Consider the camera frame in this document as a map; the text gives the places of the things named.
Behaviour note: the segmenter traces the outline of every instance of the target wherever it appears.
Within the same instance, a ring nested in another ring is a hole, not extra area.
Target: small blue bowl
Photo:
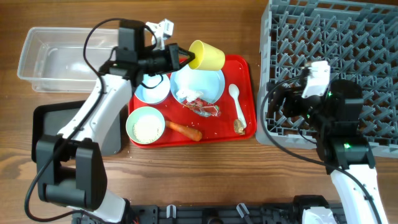
[[[145,85],[147,85],[148,87],[156,86],[158,84],[159,85],[153,89],[147,89],[142,85],[139,85],[135,92],[135,96],[138,98],[138,100],[148,105],[156,105],[163,102],[166,99],[167,95],[169,95],[170,80],[166,74],[162,76],[163,81],[159,84],[162,79],[160,75],[155,75],[153,77],[150,77],[149,75],[144,75],[144,80],[142,82]]]

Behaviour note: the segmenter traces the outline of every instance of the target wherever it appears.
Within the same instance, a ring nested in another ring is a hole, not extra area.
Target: black metal base
[[[329,204],[337,223],[346,223],[343,207],[340,203]],[[293,214],[293,203],[268,203],[261,206],[247,206],[253,224],[299,224]],[[133,212],[139,217],[139,224],[208,224],[214,218],[214,211],[224,224],[246,224],[239,216],[236,206],[177,206],[177,218],[167,218],[166,207],[156,205],[133,205]],[[99,224],[79,215],[73,216],[72,223]]]
[[[38,106],[33,113],[33,132],[32,132],[32,160],[36,161],[36,143],[43,134],[57,135],[59,130],[69,123],[77,114],[85,101],[73,101],[67,103],[57,103],[52,105]],[[121,114],[118,115],[111,125],[104,143],[101,148],[102,156],[111,156],[119,152],[122,148],[121,142]]]

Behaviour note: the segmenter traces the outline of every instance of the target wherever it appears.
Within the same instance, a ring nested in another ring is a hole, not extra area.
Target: light blue bowl
[[[177,92],[181,89],[200,91],[203,93],[202,100],[216,103],[222,96],[224,88],[225,78],[221,70],[192,70],[186,65],[181,70],[173,72],[170,77],[170,91],[180,103],[185,100],[177,97]]]
[[[144,80],[142,81],[145,85],[148,87],[156,86],[157,84],[159,85],[153,89],[147,89],[142,85],[139,85],[135,92],[135,96],[138,98],[138,100],[148,105],[156,105],[163,102],[170,91],[170,80],[167,75],[162,76],[163,81],[159,84],[162,79],[160,75],[150,77],[149,75],[145,74]]]
[[[127,121],[126,121],[126,131],[127,131],[127,135],[136,143],[139,144],[150,144],[156,140],[158,140],[161,135],[158,136],[158,138],[153,139],[151,142],[141,142],[140,140],[138,140],[138,138],[136,137],[136,135],[134,134],[133,128],[134,125],[138,122],[138,120],[140,120],[142,117],[144,116],[150,116],[153,115],[155,116],[157,119],[159,119],[160,121],[160,130],[161,133],[163,134],[164,129],[165,129],[165,121],[164,121],[164,117],[162,115],[162,113],[150,106],[143,106],[141,108],[138,108],[136,110],[134,110],[128,117]]]

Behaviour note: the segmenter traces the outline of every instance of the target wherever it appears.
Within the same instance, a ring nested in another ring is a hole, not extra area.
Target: wood grain
[[[384,1],[394,4],[393,0]],[[31,27],[92,27],[110,17],[175,23],[170,41],[188,48],[200,39],[240,54],[259,88],[261,15],[267,1],[0,1],[0,223],[32,223],[23,211],[34,178],[30,160],[32,113],[39,105],[85,99],[86,94],[36,93],[17,78],[22,46]],[[116,23],[105,25],[115,28]],[[226,205],[289,202],[294,195],[322,194],[339,201],[325,169],[299,161],[254,138],[245,141],[143,150],[129,144],[105,157],[108,188],[133,204]],[[294,150],[317,159],[315,151]],[[376,158],[379,189],[390,223],[398,223],[398,160]],[[32,212],[51,217],[65,211],[38,200]],[[69,223],[64,218],[57,223]]]

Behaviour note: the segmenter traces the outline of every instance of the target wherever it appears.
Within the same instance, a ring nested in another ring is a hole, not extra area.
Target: plastic spoon
[[[236,107],[236,113],[238,114],[238,119],[242,122],[243,128],[246,128],[247,127],[246,120],[244,119],[241,105],[239,105],[238,101],[239,88],[235,84],[230,84],[228,89],[229,89],[229,94],[235,101],[235,107]]]

